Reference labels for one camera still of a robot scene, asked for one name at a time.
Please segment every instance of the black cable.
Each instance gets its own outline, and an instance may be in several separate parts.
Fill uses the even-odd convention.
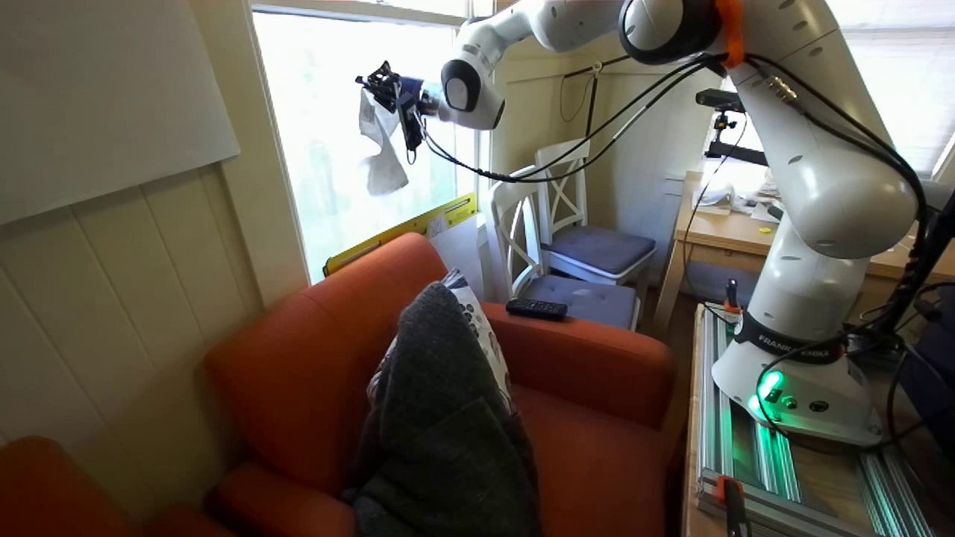
[[[445,162],[450,162],[453,166],[463,166],[463,171],[469,171],[469,174],[475,174],[475,175],[484,175],[484,178],[496,178],[496,181],[557,181],[557,178],[566,178],[566,175],[590,166],[594,162],[600,162],[600,159],[621,141],[621,133],[627,133],[627,130],[633,129],[633,123],[641,120],[663,96],[668,96],[668,92],[672,92],[677,84],[683,84],[690,74],[696,74],[696,71],[702,71],[702,69],[706,69],[711,63],[718,63],[718,59],[723,59],[723,54],[715,54],[715,57],[696,57],[696,59],[690,59],[690,63],[665,71],[665,74],[663,74],[659,80],[654,80],[644,92],[638,92],[635,99],[629,99],[614,117],[609,117],[602,124],[597,124],[590,136],[581,136],[581,141],[574,142],[566,153],[554,156],[554,159],[547,162],[547,163],[536,163],[535,171],[526,171],[521,175],[492,174],[492,171],[480,171],[480,166],[475,166],[475,163],[466,163],[466,162],[459,162],[457,156],[450,156],[439,141],[432,141],[427,130],[424,130],[424,141],[427,141],[427,145],[430,145],[439,159],[445,159]],[[551,163],[557,163],[560,159],[566,159],[569,153],[575,153],[575,150],[584,145],[589,141],[594,141],[600,130],[606,130],[611,123],[618,123],[629,107],[635,107],[635,104],[638,104],[641,99],[648,99],[650,92],[656,92],[656,96],[654,96],[638,114],[633,114],[633,117],[627,120],[627,124],[623,124],[594,159],[589,159],[584,163],[578,163],[578,166],[574,166],[574,171],[565,171],[565,174],[557,174],[557,175],[535,175],[535,174],[550,171]]]
[[[905,454],[905,447],[900,447],[900,439],[908,439],[908,435],[912,435],[915,429],[921,429],[921,427],[929,427],[929,424],[933,424],[933,420],[939,420],[939,417],[947,417],[947,415],[951,415],[955,411],[955,403],[951,405],[947,405],[947,408],[936,408],[933,415],[929,415],[929,417],[920,417],[915,424],[909,424],[909,427],[905,427],[905,429],[897,429],[894,427],[894,390],[897,390],[897,384],[900,384],[900,369],[908,366],[908,357],[894,366],[894,372],[893,372],[893,382],[888,382],[888,393],[885,393],[885,429],[888,429],[888,435],[882,439],[882,442],[878,442],[878,445],[868,445],[868,447],[854,447],[854,445],[826,445],[826,447],[821,447],[821,445],[811,445],[808,439],[802,439],[802,435],[791,435],[791,432],[784,432],[782,427],[780,427],[780,420],[771,415],[771,408],[766,408],[766,403],[763,403],[763,396],[762,396],[762,384],[763,384],[763,378],[766,378],[766,372],[771,369],[777,369],[780,363],[784,363],[791,356],[797,356],[797,351],[802,351],[802,350],[793,350],[793,351],[788,351],[788,356],[782,356],[782,357],[772,357],[771,363],[763,363],[763,369],[754,375],[754,390],[753,390],[753,396],[754,396],[754,403],[759,403],[759,411],[762,411],[762,417],[763,417],[763,424],[766,424],[766,429],[772,432],[772,435],[782,435],[782,439],[788,439],[791,445],[799,445],[799,447],[805,447],[805,451],[817,451],[817,454],[879,454],[879,451],[885,451],[885,447],[894,447],[897,451],[897,459],[908,459],[908,454]],[[939,382],[947,382],[944,378],[944,372],[929,362],[929,357],[921,357],[915,350],[909,350],[909,357],[920,357],[920,362],[926,362],[929,366],[932,366],[932,372],[939,378]]]
[[[936,293],[936,288],[951,288],[955,280],[933,280],[933,283],[926,283],[920,293],[915,293],[915,305],[929,296],[929,293]]]
[[[878,150],[850,141],[854,145],[866,150],[868,156],[879,159],[882,163],[888,163],[915,193],[915,221],[920,221],[920,233],[915,233],[915,247],[926,239],[926,227],[929,227],[929,202],[926,202],[926,192],[920,181],[920,174],[885,142],[879,141],[871,129],[866,129],[860,120],[854,120],[847,111],[842,111],[836,102],[830,102],[826,96],[821,96],[811,84],[805,84],[799,74],[793,74],[791,69],[784,69],[782,63],[762,57],[762,54],[745,54],[745,63],[753,69],[759,69],[762,74],[766,74],[759,63],[782,71],[784,77],[797,80],[808,96],[814,96],[824,107],[830,107],[836,117],[842,117],[850,129],[857,129],[860,133],[866,133]],[[830,133],[836,133],[836,129],[824,124],[821,120],[814,120],[797,99],[791,102],[805,120],[811,120],[814,124],[826,129]]]
[[[602,59],[602,63],[597,63],[597,69],[609,69],[609,65],[618,65],[618,63],[623,63],[623,59],[629,59],[629,57],[621,54],[621,57]],[[594,65],[575,69],[575,71],[565,71],[560,77],[578,77],[578,74],[589,74],[589,71],[594,71]]]
[[[744,123],[735,145],[744,142],[745,130],[748,130],[748,120]],[[711,192],[714,175],[718,175],[718,171],[723,171],[726,162],[729,162],[729,156],[723,156],[723,159],[715,162],[711,178],[702,186],[697,197],[693,197],[693,209],[690,209],[690,218],[687,218],[687,233],[693,230],[693,221],[696,221],[696,215],[697,215],[697,205],[702,205],[705,193]],[[690,269],[690,245],[687,245],[687,239],[683,239],[683,272],[687,272],[687,269]]]
[[[900,350],[905,350],[905,357],[900,357],[900,363],[897,363],[897,369],[894,369],[894,375],[893,375],[888,393],[897,390],[900,372],[905,372],[905,366],[908,366],[909,362],[920,362],[939,384],[947,384],[948,390],[955,390],[955,384],[944,375],[944,369],[939,369],[933,362],[929,362],[920,350],[912,350],[908,339],[900,339]],[[933,408],[932,415],[921,415],[921,411],[920,411],[920,420],[909,424],[909,427],[905,427],[905,429],[894,427],[894,411],[893,411],[893,408],[894,408],[894,393],[893,393],[893,403],[885,403],[885,415],[888,415],[885,420],[888,420],[893,435],[888,435],[885,442],[879,442],[878,447],[894,447],[894,454],[897,454],[900,467],[908,470],[908,478],[915,479],[915,484],[929,491],[929,497],[936,497],[939,488],[932,485],[932,479],[921,479],[921,470],[912,465],[912,459],[909,459],[909,454],[908,454],[908,447],[905,447],[900,442],[905,442],[908,435],[912,435],[915,429],[921,429],[921,427],[929,427],[929,424],[933,424],[933,420],[939,420],[939,417],[948,417],[948,415],[955,411],[955,403],[948,403],[948,405],[944,405],[944,408]]]
[[[557,86],[560,123],[574,123],[590,102],[590,96],[575,96],[581,90],[569,86],[569,84],[574,84],[574,77],[560,77],[560,86]]]

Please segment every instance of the wall panel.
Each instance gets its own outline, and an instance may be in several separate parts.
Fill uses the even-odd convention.
[[[136,515],[198,505],[236,451],[202,351],[259,308],[215,181],[0,230],[0,429],[63,442]]]

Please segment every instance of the armchair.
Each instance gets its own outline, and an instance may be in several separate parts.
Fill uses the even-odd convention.
[[[230,537],[186,505],[136,526],[56,442],[42,435],[0,445],[0,535]]]
[[[306,287],[208,356],[247,447],[208,506],[251,535],[353,535],[341,502],[368,415],[368,378],[399,309],[445,265],[399,236]],[[665,535],[668,350],[594,321],[536,321],[486,305],[529,432],[547,537]]]

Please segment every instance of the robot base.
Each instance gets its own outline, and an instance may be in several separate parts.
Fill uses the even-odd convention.
[[[754,420],[771,417],[782,432],[860,447],[882,439],[866,372],[844,356],[832,363],[777,362],[766,369],[772,362],[753,342],[730,342],[714,363],[714,382]]]

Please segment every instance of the white chair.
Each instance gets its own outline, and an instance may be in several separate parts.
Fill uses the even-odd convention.
[[[560,300],[566,305],[566,315],[633,330],[641,305],[633,287],[602,287],[560,278],[547,269],[536,242],[535,197],[535,181],[499,181],[490,192],[486,211],[496,230],[508,297]]]
[[[565,141],[536,150],[536,166],[554,181],[541,186],[541,245],[554,272],[594,283],[633,283],[656,251],[654,239],[589,224],[589,156],[590,142]]]

